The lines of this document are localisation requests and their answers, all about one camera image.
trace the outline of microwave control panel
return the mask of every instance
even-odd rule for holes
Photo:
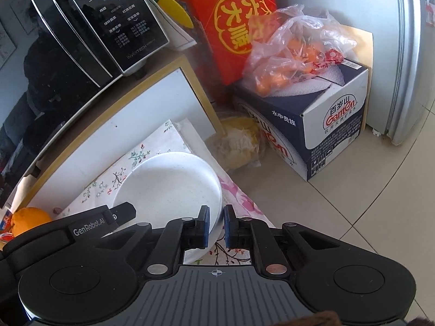
[[[145,0],[74,0],[122,71],[168,43]]]

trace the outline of beige floor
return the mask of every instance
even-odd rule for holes
[[[367,128],[309,183],[268,150],[233,179],[276,226],[298,222],[399,261],[414,275],[407,319],[435,319],[435,107],[401,146]]]

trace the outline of cardboard box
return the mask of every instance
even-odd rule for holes
[[[275,0],[186,0],[187,10],[201,24],[213,51],[220,76],[228,85],[242,77],[252,46],[248,19],[268,15],[276,9]]]
[[[241,82],[231,88],[236,109],[255,118],[271,147],[309,180],[360,134],[367,84],[368,69],[345,60],[266,98]]]

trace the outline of round white dish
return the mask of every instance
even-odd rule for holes
[[[202,205],[210,207],[209,248],[216,243],[222,231],[219,178],[207,162],[190,153],[162,153],[142,162],[119,187],[113,206],[124,202],[130,202],[135,207],[136,218],[116,231],[139,222],[163,228],[177,218],[196,218]],[[193,263],[207,251],[186,251],[184,263]]]

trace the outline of microwave handle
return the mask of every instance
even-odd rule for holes
[[[112,75],[68,21],[56,0],[31,2],[45,27],[77,67],[99,88],[110,83]]]

